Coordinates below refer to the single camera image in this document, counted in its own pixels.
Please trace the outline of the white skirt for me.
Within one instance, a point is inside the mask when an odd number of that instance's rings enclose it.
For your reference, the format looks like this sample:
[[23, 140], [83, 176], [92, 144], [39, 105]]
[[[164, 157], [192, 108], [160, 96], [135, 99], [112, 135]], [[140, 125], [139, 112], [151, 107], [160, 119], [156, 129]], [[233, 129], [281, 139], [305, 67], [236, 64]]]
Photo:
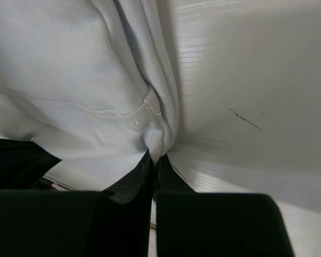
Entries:
[[111, 185], [178, 126], [155, 1], [0, 1], [1, 137]]

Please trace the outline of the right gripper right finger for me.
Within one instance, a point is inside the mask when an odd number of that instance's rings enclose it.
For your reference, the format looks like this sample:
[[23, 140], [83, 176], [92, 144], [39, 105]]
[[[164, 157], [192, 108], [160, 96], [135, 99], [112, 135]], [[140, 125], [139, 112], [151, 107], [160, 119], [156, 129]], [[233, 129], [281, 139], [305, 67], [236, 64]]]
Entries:
[[167, 156], [156, 168], [158, 256], [293, 256], [275, 201], [258, 193], [197, 193]]

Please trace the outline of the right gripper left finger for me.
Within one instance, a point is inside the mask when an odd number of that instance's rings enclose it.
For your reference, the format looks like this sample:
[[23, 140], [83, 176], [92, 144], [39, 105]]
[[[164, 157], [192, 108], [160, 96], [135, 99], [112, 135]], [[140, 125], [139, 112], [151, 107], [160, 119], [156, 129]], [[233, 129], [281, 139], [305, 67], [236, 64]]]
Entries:
[[147, 256], [152, 161], [103, 191], [0, 190], [0, 256]]

